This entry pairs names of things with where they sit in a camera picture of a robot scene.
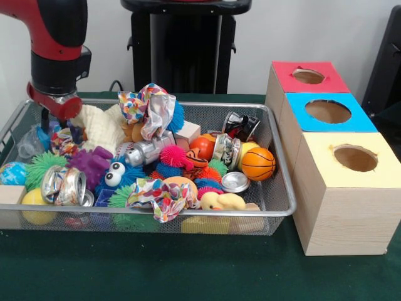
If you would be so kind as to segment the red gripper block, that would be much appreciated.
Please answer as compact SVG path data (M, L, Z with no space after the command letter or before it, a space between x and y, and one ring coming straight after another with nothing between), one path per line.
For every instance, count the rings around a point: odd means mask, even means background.
M30 99L42 106L41 129L49 136L49 113L61 121L75 118L81 111L82 100L76 90L66 95L47 95L35 89L29 82L27 93ZM73 142L80 144L80 128L67 121Z

